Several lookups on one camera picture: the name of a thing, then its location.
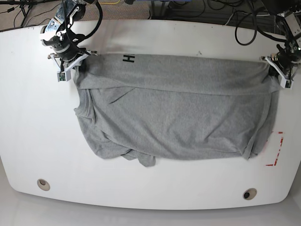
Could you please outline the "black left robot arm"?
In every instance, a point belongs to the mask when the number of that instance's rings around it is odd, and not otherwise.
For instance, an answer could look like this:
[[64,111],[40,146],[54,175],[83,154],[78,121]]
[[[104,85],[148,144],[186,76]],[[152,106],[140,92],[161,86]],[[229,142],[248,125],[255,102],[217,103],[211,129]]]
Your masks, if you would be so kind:
[[285,39],[261,34],[277,44],[278,52],[265,57],[271,66],[271,73],[278,77],[281,87],[291,88],[293,78],[301,66],[301,2],[299,0],[263,0],[266,11],[275,16],[276,24],[282,29]]

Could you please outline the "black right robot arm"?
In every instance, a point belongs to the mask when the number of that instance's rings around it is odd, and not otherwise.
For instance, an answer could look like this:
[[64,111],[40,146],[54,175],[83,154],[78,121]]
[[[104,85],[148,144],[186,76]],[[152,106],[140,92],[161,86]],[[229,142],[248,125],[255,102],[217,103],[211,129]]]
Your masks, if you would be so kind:
[[[95,28],[87,35],[75,33],[71,27],[76,21],[83,18],[87,5],[96,6],[99,17]],[[55,16],[45,25],[40,33],[40,39],[44,46],[51,47],[55,52],[50,58],[60,59],[58,72],[64,73],[65,67],[72,64],[78,58],[83,56],[95,55],[95,51],[88,51],[86,48],[80,48],[79,43],[91,38],[103,19],[103,10],[96,0],[63,0]]]

